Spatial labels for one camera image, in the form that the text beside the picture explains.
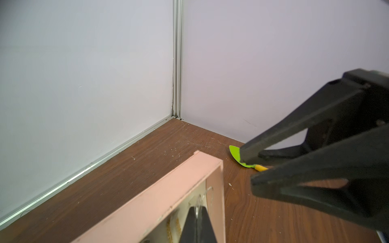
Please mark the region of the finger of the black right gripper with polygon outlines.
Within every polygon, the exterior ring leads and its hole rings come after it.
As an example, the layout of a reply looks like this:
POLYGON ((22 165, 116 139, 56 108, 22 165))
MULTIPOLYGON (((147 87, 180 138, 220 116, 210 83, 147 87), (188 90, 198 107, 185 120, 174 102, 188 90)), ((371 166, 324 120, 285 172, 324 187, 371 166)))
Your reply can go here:
POLYGON ((252 194, 363 227, 389 227, 389 128, 381 126, 251 177, 252 194))

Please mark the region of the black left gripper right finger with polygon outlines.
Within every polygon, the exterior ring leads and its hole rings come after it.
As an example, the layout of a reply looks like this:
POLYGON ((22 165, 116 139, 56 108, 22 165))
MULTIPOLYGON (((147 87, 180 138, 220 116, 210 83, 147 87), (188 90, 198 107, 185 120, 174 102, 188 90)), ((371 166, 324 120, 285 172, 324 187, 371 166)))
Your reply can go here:
POLYGON ((217 243, 208 211, 204 206, 201 206, 198 212, 198 242, 217 243))

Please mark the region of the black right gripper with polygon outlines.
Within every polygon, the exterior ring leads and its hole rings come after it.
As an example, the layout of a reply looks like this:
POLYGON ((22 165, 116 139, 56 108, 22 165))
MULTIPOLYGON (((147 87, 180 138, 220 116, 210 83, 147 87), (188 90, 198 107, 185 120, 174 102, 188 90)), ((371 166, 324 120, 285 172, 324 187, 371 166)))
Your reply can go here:
POLYGON ((240 148, 241 162, 274 166, 327 145, 356 138, 389 144, 389 77, 355 69, 327 83, 282 121, 240 148), (270 149, 303 130, 302 144, 270 149))

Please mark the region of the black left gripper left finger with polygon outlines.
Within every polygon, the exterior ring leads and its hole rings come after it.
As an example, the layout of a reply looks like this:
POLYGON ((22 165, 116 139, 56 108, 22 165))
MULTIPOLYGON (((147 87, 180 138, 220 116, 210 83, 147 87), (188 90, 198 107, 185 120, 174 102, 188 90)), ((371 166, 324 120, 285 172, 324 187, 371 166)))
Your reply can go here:
POLYGON ((198 207, 191 207, 182 230, 179 243, 197 243, 198 242, 198 207))

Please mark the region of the pink jewelry box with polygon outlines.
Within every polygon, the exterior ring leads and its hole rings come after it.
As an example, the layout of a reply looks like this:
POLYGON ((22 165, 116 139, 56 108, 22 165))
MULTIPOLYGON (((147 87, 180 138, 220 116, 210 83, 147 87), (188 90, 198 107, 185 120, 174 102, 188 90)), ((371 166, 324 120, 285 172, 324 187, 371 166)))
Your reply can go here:
POLYGON ((76 243, 171 242, 198 198, 217 242, 226 241, 223 161, 196 151, 185 162, 76 238, 76 243))

